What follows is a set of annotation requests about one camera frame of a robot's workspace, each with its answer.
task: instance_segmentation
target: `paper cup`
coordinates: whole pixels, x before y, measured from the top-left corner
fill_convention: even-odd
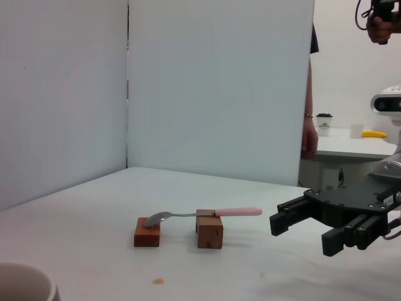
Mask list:
[[[55,282],[41,270],[20,263],[0,263],[0,300],[60,301]]]
[[[318,120],[318,135],[321,137],[327,137],[330,133],[331,120],[333,116],[330,114],[319,114],[316,116]]]
[[[363,124],[351,124],[350,138],[359,139],[362,138]]]

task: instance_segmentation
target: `pink spoon handle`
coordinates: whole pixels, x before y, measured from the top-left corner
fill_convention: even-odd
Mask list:
[[[255,216],[261,214],[261,208],[232,208],[216,210],[216,216]]]

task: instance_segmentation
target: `banana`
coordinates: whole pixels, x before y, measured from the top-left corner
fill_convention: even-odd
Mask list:
[[[376,130],[364,130],[362,132],[362,137],[372,137],[372,138],[386,138],[387,134],[383,132],[378,132]]]

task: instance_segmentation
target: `cup lid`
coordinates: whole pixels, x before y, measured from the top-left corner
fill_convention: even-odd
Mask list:
[[[332,115],[326,114],[326,113],[320,113],[320,114],[316,115],[316,117],[332,117]]]

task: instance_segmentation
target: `camera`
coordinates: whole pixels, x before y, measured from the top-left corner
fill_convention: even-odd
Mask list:
[[[370,108],[375,114],[389,116],[393,123],[401,125],[401,85],[376,94],[370,102]]]

